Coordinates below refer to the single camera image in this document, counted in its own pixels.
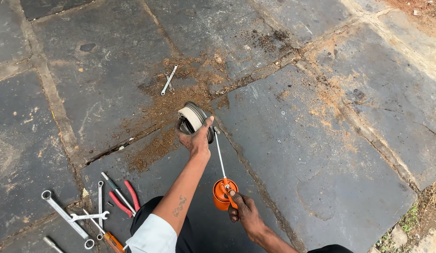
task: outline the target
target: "wrench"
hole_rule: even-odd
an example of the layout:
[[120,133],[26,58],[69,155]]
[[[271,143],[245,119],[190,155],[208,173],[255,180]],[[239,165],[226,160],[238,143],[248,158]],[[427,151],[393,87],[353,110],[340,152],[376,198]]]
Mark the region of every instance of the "wrench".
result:
[[[103,181],[98,182],[98,206],[99,206],[99,213],[102,213],[102,185],[104,184]],[[102,227],[102,219],[99,219],[99,226]]]
[[[169,76],[168,76],[168,73],[167,73],[167,72],[165,72],[165,76],[166,76],[166,80],[168,80]],[[171,82],[169,82],[169,91],[170,91],[170,92],[173,92],[173,91],[174,91],[174,88],[173,88],[173,85],[171,84]]]
[[79,226],[76,222],[69,222],[71,220],[71,217],[61,208],[52,198],[51,198],[52,192],[50,190],[46,190],[41,194],[41,198],[46,200],[53,209],[55,209],[64,220],[68,221],[68,224],[74,228],[74,230],[80,234],[80,236],[86,240],[84,247],[86,249],[91,249],[93,246],[95,246],[95,241],[90,238],[90,236],[85,232],[85,230]]
[[173,69],[173,71],[171,72],[171,75],[170,75],[170,77],[168,78],[168,81],[166,82],[165,87],[164,87],[163,90],[162,90],[162,93],[160,93],[162,96],[165,95],[166,88],[168,88],[168,85],[169,85],[169,83],[171,82],[171,78],[174,76],[174,72],[176,72],[176,69],[177,69],[177,64],[174,65],[174,69]]
[[73,217],[71,220],[69,220],[68,222],[75,222],[77,220],[86,220],[86,219],[91,219],[91,218],[99,218],[101,219],[107,219],[106,215],[109,214],[109,211],[105,211],[103,213],[99,213],[99,214],[89,214],[89,215],[77,215],[75,213],[71,214],[71,216]]

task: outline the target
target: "red pliers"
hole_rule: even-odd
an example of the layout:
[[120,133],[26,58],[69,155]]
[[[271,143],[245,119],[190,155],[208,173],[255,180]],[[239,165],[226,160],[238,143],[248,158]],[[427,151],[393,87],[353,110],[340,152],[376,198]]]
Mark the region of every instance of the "red pliers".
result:
[[127,208],[125,205],[123,205],[121,203],[121,201],[115,196],[115,194],[112,191],[109,191],[109,195],[110,197],[113,199],[113,201],[115,202],[115,204],[123,211],[125,211],[128,215],[129,218],[132,216],[135,216],[136,212],[140,209],[140,204],[138,203],[138,198],[136,197],[135,191],[133,190],[131,184],[129,183],[129,181],[125,180],[124,184],[126,185],[126,187],[128,188],[129,192],[131,193],[132,196],[132,200],[134,202],[134,207],[135,207],[135,212],[134,210],[131,210],[132,207],[130,206],[129,202],[127,202],[127,200],[124,198],[124,196],[122,196],[120,194],[119,191],[117,191],[117,193],[120,195],[120,197],[124,200],[125,204],[130,208]]

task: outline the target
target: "hand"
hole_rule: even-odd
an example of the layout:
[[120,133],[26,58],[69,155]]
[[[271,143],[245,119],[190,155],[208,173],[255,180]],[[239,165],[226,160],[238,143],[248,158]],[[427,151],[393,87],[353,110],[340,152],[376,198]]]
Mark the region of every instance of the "hand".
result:
[[254,200],[248,196],[237,193],[233,190],[229,192],[231,199],[237,204],[238,210],[229,205],[229,218],[232,222],[240,220],[244,230],[251,241],[260,244],[260,239],[264,233],[270,230],[259,215]]
[[207,140],[207,131],[209,127],[213,124],[214,117],[210,116],[205,119],[204,124],[198,131],[191,135],[184,134],[180,127],[182,119],[176,122],[174,127],[174,132],[179,137],[179,141],[188,149],[190,152],[190,158],[196,155],[202,155],[206,158],[210,158],[209,141]]

